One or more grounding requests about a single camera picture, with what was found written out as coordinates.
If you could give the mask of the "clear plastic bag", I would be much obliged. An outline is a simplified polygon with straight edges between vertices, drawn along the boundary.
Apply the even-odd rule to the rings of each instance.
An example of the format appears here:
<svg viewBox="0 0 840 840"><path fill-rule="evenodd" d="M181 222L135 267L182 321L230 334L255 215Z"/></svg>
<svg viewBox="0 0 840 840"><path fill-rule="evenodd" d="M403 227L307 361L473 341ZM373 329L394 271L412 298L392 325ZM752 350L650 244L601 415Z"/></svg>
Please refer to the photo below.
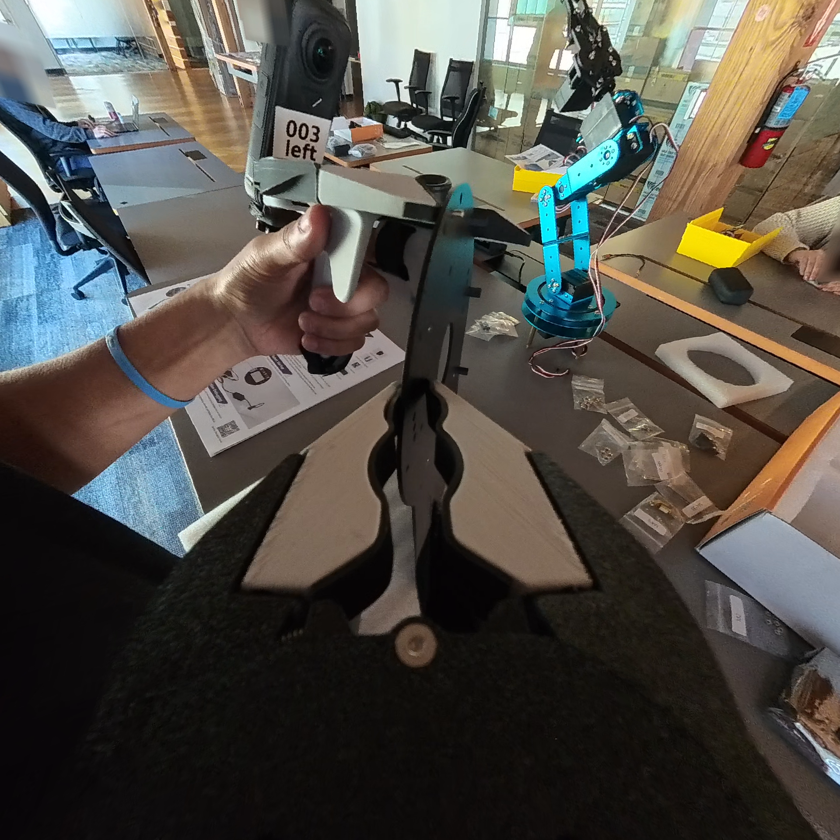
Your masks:
<svg viewBox="0 0 840 840"><path fill-rule="evenodd" d="M705 581L706 628L777 658L798 660L811 646L751 596Z"/></svg>

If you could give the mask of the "person's left forearm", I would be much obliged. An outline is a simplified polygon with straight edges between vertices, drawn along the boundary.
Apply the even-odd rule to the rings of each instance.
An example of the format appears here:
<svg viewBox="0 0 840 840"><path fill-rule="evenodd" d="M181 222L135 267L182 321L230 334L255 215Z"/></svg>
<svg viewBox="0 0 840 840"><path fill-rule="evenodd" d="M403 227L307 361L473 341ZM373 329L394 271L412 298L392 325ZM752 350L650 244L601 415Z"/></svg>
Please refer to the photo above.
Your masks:
<svg viewBox="0 0 840 840"><path fill-rule="evenodd" d="M119 326L139 372L176 400L195 398L233 364L227 323L207 276ZM100 475L175 410L144 396L105 338L54 360L2 373L2 462L65 492Z"/></svg>

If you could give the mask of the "black metal base plate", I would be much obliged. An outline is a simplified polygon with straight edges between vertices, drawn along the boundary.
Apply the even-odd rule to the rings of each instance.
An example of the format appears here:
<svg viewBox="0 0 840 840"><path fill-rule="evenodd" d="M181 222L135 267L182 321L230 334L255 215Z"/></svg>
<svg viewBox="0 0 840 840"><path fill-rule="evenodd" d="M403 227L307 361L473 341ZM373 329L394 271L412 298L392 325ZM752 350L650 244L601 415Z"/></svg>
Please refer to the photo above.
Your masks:
<svg viewBox="0 0 840 840"><path fill-rule="evenodd" d="M466 560L445 526L445 493L453 486L456 456L438 436L446 404L435 385L457 392L465 375L461 356L475 248L466 215L473 209L470 186L455 186L432 231L394 414L398 484L413 513L421 614L449 632L469 630L475 618L464 604Z"/></svg>

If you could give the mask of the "instruction booklet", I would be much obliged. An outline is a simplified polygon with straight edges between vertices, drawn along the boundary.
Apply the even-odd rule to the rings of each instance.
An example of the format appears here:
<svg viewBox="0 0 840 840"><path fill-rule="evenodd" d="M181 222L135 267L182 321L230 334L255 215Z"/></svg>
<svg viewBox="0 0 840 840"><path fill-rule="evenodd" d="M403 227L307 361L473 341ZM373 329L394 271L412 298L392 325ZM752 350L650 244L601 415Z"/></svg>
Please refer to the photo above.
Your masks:
<svg viewBox="0 0 840 840"><path fill-rule="evenodd" d="M258 355L219 375L186 407L207 453L216 456L402 363L405 351L381 330L339 373L308 371L299 355Z"/></svg>

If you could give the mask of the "orange white cardboard box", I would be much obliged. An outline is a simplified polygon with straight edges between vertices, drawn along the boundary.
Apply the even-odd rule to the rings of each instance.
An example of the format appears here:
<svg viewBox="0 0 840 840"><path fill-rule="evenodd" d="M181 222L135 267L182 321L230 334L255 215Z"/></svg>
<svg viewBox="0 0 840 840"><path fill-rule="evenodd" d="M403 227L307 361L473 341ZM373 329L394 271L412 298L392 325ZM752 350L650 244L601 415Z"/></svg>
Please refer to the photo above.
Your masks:
<svg viewBox="0 0 840 840"><path fill-rule="evenodd" d="M839 395L817 408L698 545L816 648L839 653Z"/></svg>

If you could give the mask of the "red fire extinguisher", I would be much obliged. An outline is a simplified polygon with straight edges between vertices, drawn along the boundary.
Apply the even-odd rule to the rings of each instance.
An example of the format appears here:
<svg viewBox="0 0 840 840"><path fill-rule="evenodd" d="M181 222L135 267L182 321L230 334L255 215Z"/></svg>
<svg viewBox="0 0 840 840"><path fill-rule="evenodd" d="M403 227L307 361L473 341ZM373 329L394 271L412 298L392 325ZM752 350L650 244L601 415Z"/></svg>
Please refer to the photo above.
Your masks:
<svg viewBox="0 0 840 840"><path fill-rule="evenodd" d="M756 170L766 164L810 92L811 87L802 68L795 67L781 80L740 156L738 163L741 167Z"/></svg>

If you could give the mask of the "blue wristband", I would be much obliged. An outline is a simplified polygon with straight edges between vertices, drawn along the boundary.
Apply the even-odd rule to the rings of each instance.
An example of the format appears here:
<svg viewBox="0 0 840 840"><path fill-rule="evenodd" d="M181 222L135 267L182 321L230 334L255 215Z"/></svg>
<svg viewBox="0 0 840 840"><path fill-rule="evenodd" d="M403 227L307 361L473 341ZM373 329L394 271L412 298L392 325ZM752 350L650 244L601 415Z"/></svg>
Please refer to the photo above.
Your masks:
<svg viewBox="0 0 840 840"><path fill-rule="evenodd" d="M114 363L144 396L150 398L154 403L171 410L186 408L191 404L194 398L186 401L176 400L161 392L139 372L123 350L119 340L119 328L114 328L108 332L105 336L105 342Z"/></svg>

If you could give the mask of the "person's black top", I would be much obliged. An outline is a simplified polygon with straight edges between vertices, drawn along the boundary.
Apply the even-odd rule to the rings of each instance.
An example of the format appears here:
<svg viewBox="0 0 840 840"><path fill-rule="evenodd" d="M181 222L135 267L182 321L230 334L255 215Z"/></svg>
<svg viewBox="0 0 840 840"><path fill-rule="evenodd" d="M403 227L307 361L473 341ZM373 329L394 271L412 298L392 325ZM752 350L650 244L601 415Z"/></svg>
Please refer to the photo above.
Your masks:
<svg viewBox="0 0 840 840"><path fill-rule="evenodd" d="M76 758L170 551L1 466L1 829L21 838Z"/></svg>

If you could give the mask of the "pile of small hardware bags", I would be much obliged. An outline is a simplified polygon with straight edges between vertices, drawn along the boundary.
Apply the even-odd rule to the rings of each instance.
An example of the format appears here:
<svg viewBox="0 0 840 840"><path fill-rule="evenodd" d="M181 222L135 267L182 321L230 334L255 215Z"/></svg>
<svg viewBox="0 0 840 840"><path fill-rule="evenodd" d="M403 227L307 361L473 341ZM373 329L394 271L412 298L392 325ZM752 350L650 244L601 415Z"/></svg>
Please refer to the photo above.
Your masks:
<svg viewBox="0 0 840 840"><path fill-rule="evenodd" d="M488 319L467 330L464 351L469 376L461 379L459 388L462 396L486 410L492 419L490 407L480 406L480 397L463 393L465 381L480 383L478 363L468 362L466 342L518 338L518 328L501 323L499 327L502 334L494 337ZM575 351L549 350L535 360L531 360L533 349L526 346L531 351L528 366L532 373L546 380L570 377L573 413L553 422L547 437L530 443L525 432L513 432L507 423L495 420L535 452L569 471L652 553L672 553L671 547L680 543L695 553L721 506L709 477L703 476L701 453L690 453L688 440L668 437L664 427L633 399L609 399L602 377L572 371L569 366L562 370L550 367L549 354L565 352L579 360L593 344Z"/></svg>

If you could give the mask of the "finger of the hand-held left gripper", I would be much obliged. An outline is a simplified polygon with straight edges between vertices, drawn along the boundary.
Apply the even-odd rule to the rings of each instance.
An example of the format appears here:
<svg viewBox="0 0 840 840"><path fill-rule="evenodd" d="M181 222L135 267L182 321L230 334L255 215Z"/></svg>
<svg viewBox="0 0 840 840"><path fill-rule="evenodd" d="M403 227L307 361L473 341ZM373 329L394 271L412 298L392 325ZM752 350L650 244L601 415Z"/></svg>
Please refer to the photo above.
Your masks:
<svg viewBox="0 0 840 840"><path fill-rule="evenodd" d="M528 246L532 242L528 231L491 208L470 208L467 211L467 236L507 245Z"/></svg>
<svg viewBox="0 0 840 840"><path fill-rule="evenodd" d="M420 224L434 224L439 216L437 202L416 179L361 168L320 167L318 201L330 207Z"/></svg>

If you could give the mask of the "black pouch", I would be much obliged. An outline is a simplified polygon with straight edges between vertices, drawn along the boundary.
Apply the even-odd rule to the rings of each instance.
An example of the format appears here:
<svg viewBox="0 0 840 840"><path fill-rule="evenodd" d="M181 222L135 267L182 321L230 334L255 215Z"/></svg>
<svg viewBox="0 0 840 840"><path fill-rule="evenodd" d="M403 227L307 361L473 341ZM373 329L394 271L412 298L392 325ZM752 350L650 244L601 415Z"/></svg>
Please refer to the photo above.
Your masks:
<svg viewBox="0 0 840 840"><path fill-rule="evenodd" d="M754 287L738 267L715 268L707 284L716 299L724 305L740 307L750 301Z"/></svg>

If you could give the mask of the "white foam sheet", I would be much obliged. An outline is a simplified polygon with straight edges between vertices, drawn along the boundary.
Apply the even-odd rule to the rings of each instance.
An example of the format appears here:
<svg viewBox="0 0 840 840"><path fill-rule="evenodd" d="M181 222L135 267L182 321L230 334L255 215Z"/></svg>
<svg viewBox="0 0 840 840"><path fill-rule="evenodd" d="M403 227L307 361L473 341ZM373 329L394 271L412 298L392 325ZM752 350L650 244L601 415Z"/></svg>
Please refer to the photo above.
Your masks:
<svg viewBox="0 0 840 840"><path fill-rule="evenodd" d="M242 489L179 532L178 538L184 551L191 550L262 480L259 479ZM402 500L396 473L393 473L384 484L384 493L391 525L392 577L384 593L350 623L353 631L363 636L387 634L400 622L421 615L414 570L413 514Z"/></svg>

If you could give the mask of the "black office chair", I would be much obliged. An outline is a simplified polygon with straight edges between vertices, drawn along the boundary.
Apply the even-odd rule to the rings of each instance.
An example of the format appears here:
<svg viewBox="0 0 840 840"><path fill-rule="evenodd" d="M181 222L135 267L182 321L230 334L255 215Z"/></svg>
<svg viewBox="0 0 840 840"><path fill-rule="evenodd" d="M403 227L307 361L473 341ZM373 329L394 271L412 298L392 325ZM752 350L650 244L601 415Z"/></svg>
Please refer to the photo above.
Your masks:
<svg viewBox="0 0 840 840"><path fill-rule="evenodd" d="M81 289L111 270L117 273L124 296L128 294L129 274L150 284L130 237L97 177L95 192L74 190L68 185L62 185L57 192L50 188L58 195L56 204L51 205L36 191L33 180L5 157L2 158L2 176L9 176L11 186L29 202L60 256L72 256L81 251L95 251L102 256L94 269L71 289L73 298L83 299L85 295Z"/></svg>
<svg viewBox="0 0 840 840"><path fill-rule="evenodd" d="M451 132L450 144L453 149L466 148L478 119L480 106L486 97L486 88L479 84L473 88L465 100L465 106L455 121Z"/></svg>
<svg viewBox="0 0 840 840"><path fill-rule="evenodd" d="M430 91L427 88L429 68L431 66L432 54L419 49L414 50L413 64L407 83L401 78L388 78L386 82L393 84L396 99L386 101L381 105L381 112L387 118L397 120L394 128L385 125L385 132L399 139L410 135L407 124L416 116L428 114Z"/></svg>
<svg viewBox="0 0 840 840"><path fill-rule="evenodd" d="M466 107L469 83L473 75L474 62L451 59L445 74L444 85L439 97L439 116L430 114L429 102L432 92L416 89L415 104L420 112L409 122L410 130L416 135L427 135L445 140L453 135L457 120Z"/></svg>

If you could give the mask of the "person's left hand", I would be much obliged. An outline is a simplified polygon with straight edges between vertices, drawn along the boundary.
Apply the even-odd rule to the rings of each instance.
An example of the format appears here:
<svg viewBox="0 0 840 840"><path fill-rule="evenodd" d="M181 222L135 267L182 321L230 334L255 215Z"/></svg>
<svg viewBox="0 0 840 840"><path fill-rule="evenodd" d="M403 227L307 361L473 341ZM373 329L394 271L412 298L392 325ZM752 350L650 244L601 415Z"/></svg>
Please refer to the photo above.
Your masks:
<svg viewBox="0 0 840 840"><path fill-rule="evenodd" d="M330 234L329 209L315 205L274 234L253 239L213 279L210 293L227 323L223 346L232 362L300 350L341 356L360 349L379 326L387 283L362 269L351 300L316 287L312 273Z"/></svg>

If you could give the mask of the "white foam frame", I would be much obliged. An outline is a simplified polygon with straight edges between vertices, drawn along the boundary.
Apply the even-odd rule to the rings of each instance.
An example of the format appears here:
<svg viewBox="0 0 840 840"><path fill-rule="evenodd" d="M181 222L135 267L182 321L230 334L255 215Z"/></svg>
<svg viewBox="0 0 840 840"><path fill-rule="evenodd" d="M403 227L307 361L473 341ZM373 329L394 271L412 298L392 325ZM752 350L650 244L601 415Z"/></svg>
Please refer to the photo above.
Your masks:
<svg viewBox="0 0 840 840"><path fill-rule="evenodd" d="M752 384L734 385L703 371L690 358L690 353L695 351L715 354L734 362L751 375ZM663 343L657 347L655 354L670 370L720 409L777 396L793 385L790 377L724 332Z"/></svg>

